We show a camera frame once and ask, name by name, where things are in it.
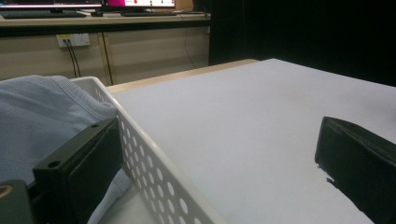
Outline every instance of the black cable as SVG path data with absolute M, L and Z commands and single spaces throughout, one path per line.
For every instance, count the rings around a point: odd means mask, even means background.
M 184 38 L 184 50 L 186 50 L 187 56 L 189 57 L 192 66 L 194 68 L 197 68 L 194 61 L 192 60 L 192 57 L 189 54 L 189 51 L 187 50 L 187 36 L 188 36 L 189 30 L 187 27 L 185 29 L 186 29 L 186 34 L 185 34 L 185 38 Z
M 76 54 L 74 53 L 74 50 L 73 50 L 72 43 L 70 42 L 70 40 L 69 40 L 69 39 L 67 39 L 67 42 L 68 42 L 68 43 L 69 43 L 69 45 L 70 45 L 70 49 L 72 50 L 73 57 L 74 57 L 74 59 L 75 59 L 75 61 L 76 61 L 77 70 L 78 70 L 78 76 L 79 76 L 79 77 L 81 77 L 81 72 L 79 71 L 78 61 L 77 61 L 77 58 L 76 58 Z
M 73 59 L 73 55 L 72 55 L 72 50 L 70 49 L 69 43 L 67 43 L 66 40 L 64 40 L 64 43 L 66 44 L 67 49 L 69 50 L 70 58 L 72 59 L 72 63 L 73 63 L 73 69 L 74 69 L 74 72 L 75 72 L 75 77 L 77 77 L 77 74 L 76 74 L 76 65 L 75 65 L 75 63 L 74 63 L 74 59 Z
M 101 33 L 102 34 L 102 39 L 103 39 L 103 46 L 105 48 L 105 55 L 106 55 L 106 62 L 107 62 L 107 71 L 108 71 L 108 75 L 110 76 L 110 85 L 114 85 L 114 81 L 113 81 L 113 75 L 111 73 L 111 63 L 110 60 L 108 59 L 108 55 L 109 52 L 107 52 L 107 46 L 106 46 L 106 37 L 105 37 L 105 33 Z

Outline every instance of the cabinet door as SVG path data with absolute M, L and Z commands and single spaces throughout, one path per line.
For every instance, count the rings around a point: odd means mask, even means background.
M 73 47 L 78 67 L 67 48 L 60 48 L 55 35 L 6 37 L 0 39 L 0 80 L 28 75 L 98 77 L 110 85 L 102 59 L 98 34 L 90 34 L 89 46 Z
M 105 34 L 114 84 L 208 65 L 208 27 Z

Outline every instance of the cabinet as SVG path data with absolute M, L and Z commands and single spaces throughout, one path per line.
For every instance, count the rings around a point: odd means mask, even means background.
M 59 48 L 55 36 L 75 31 L 90 33 L 89 46 L 74 47 L 81 75 L 98 77 L 107 86 L 204 67 L 209 22 L 204 14 L 41 23 L 1 20 L 0 30 L 13 36 L 1 34 L 0 80 L 32 74 L 75 77 L 70 53 Z

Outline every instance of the basket hole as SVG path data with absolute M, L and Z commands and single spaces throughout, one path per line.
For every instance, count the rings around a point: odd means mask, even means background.
M 175 195 L 175 190 L 174 190 L 172 184 L 169 183 L 169 182 L 168 182 L 168 190 L 169 190 L 169 193 L 170 193 L 172 196 Z
M 161 216 L 161 214 L 160 214 L 160 221 L 161 221 L 161 224 L 165 224 L 165 221 L 163 221 L 163 216 Z
M 129 161 L 131 162 L 132 165 L 134 165 L 134 159 L 132 159 L 132 157 L 129 158 Z
M 157 175 L 158 175 L 158 178 L 160 178 L 160 180 L 163 181 L 163 173 L 158 168 L 157 168 Z
M 142 154 L 142 157 L 145 157 L 145 150 L 143 150 L 142 146 L 140 148 L 140 154 Z
M 187 204 L 186 202 L 184 202 L 183 199 L 180 199 L 180 206 L 181 206 L 181 210 L 183 210 L 185 214 L 189 213 L 189 207 L 187 207 Z
M 151 193 L 151 197 L 152 197 L 153 199 L 155 199 L 155 192 L 154 192 L 154 190 L 153 190 L 152 188 L 149 188 L 149 191 L 150 191 L 150 193 Z
M 180 224 L 186 224 L 186 221 L 183 217 L 179 217 L 178 220 L 180 220 Z
M 163 212 L 163 211 L 164 211 L 164 209 L 163 209 L 163 203 L 162 203 L 161 201 L 158 201 L 158 205 L 160 206 L 160 209 L 161 209 L 161 211 Z
M 151 202 L 151 207 L 154 212 L 157 212 L 157 208 L 155 207 L 154 202 Z
M 161 186 L 158 186 L 158 193 L 163 198 L 163 188 L 161 188 Z
M 145 192 L 145 197 L 146 197 L 146 200 L 148 200 L 148 199 L 149 199 L 148 192 L 147 192 L 146 190 L 144 190 L 144 192 Z
M 175 213 L 175 207 L 173 206 L 173 203 L 169 199 L 168 199 L 168 207 L 172 213 Z
M 142 177 L 143 178 L 143 183 L 145 184 L 145 186 L 147 187 L 148 186 L 148 182 L 146 181 L 146 178 L 143 176 Z
M 143 162 L 142 162 L 142 170 L 143 170 L 143 172 L 146 172 L 146 165 Z
M 171 216 L 168 216 L 169 224 L 175 224 Z
M 194 223 L 195 223 L 195 224 L 202 224 L 201 221 L 200 221 L 198 218 L 195 218 L 195 219 L 194 219 Z
M 55 168 L 55 167 L 59 166 L 60 164 L 61 164 L 60 161 L 52 161 L 52 162 L 49 163 L 48 167 L 49 168 Z
M 132 137 L 132 141 L 134 142 L 134 146 L 137 147 L 136 138 L 134 136 Z
M 139 156 L 137 156 L 137 153 L 136 153 L 136 152 L 134 153 L 134 159 L 135 159 L 136 161 L 139 161 Z
M 152 176 L 151 173 L 148 173 L 148 178 L 149 178 L 149 181 L 151 182 L 151 184 L 154 184 L 154 177 Z
M 149 167 L 153 167 L 153 164 L 152 164 L 152 159 L 151 159 L 151 157 L 150 156 L 148 156 L 148 165 L 149 165 Z

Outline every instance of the desk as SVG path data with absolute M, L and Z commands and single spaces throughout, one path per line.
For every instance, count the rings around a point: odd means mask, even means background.
M 0 19 L 0 37 L 61 35 L 209 26 L 204 14 L 167 17 L 91 17 L 66 19 Z
M 256 63 L 256 60 L 242 60 L 233 63 L 224 63 L 204 68 L 193 69 L 190 71 L 179 72 L 161 77 L 152 77 L 134 82 L 123 83 L 109 86 L 107 89 L 111 93 L 127 91 L 134 88 L 144 87 L 156 83 L 175 80 L 183 77 L 191 77 L 207 72 L 219 71 L 222 69 L 232 68 L 250 63 Z M 138 193 L 137 186 L 132 185 L 121 199 L 117 200 L 106 212 L 105 216 L 99 222 L 100 224 L 117 224 L 117 223 L 134 223 L 134 224 L 156 224 L 157 220 L 152 216 L 145 205 L 144 198 Z
M 91 44 L 75 48 L 81 75 L 99 77 L 106 85 L 207 66 L 209 23 L 204 14 L 0 19 L 0 80 L 73 77 L 69 52 L 58 47 L 57 34 L 90 33 Z
M 112 91 L 228 223 L 373 223 L 314 155 L 324 116 L 395 143 L 395 88 L 268 60 Z

